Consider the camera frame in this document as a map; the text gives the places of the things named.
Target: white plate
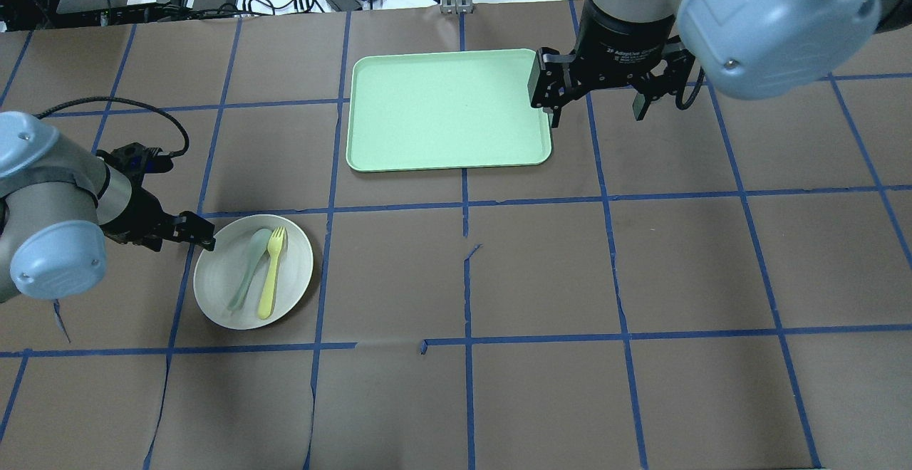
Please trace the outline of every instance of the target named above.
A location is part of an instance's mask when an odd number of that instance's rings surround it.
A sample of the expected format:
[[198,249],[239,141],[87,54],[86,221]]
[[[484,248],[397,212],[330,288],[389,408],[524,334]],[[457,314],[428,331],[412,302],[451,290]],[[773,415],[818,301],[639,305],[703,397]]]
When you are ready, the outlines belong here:
[[[279,256],[276,307],[266,320],[257,317],[260,292],[269,266],[264,254],[250,282],[241,310],[228,311],[228,303],[247,271],[244,254],[250,237],[260,229],[286,227],[286,247]],[[228,224],[215,234],[215,250],[203,251],[193,271],[196,304],[212,322],[232,330],[251,330],[270,324],[287,314],[301,300],[314,272],[314,250],[304,230],[279,216],[257,214]]]

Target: light green plastic tray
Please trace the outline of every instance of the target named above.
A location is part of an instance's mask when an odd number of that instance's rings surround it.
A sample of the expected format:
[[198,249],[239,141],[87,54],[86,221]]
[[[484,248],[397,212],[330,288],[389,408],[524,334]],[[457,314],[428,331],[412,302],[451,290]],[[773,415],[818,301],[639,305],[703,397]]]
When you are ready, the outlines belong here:
[[547,114],[529,106],[535,52],[463,51],[355,64],[346,160],[355,171],[537,165]]

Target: blue plastic cap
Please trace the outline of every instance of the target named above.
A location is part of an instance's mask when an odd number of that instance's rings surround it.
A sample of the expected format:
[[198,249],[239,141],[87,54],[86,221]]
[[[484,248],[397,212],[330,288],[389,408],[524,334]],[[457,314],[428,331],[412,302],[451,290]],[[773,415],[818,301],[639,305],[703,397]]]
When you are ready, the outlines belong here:
[[35,164],[58,142],[60,132],[26,113],[0,113],[0,178]]
[[756,100],[847,61],[880,10],[880,0],[681,0],[678,30],[721,93]]
[[23,242],[13,255],[9,275],[29,297],[58,299],[98,285],[107,266],[100,227],[88,221],[65,221]]

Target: rectangular tray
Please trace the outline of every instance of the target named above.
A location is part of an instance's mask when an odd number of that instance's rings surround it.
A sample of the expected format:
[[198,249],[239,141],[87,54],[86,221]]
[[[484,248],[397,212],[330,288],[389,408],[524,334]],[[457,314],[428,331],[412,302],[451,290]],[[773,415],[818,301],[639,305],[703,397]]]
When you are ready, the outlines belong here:
[[537,165],[547,114],[529,105],[535,52],[365,57],[352,74],[346,161],[359,172]]

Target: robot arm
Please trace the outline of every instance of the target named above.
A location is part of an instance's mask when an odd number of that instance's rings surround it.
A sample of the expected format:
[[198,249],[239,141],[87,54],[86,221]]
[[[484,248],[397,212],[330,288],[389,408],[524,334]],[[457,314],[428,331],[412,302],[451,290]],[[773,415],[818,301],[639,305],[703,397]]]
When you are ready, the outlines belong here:
[[104,278],[104,236],[153,251],[162,240],[212,250],[214,226],[164,213],[141,187],[165,172],[159,148],[124,146],[104,159],[26,113],[0,113],[0,303],[19,293],[56,299]]
[[[680,38],[669,39],[676,21]],[[704,71],[727,96],[771,98],[824,76],[876,31],[909,23],[912,0],[586,0],[573,51],[538,50],[529,96],[551,126],[597,88],[635,88],[637,120],[665,94],[687,109]],[[703,67],[685,100],[695,61]]]

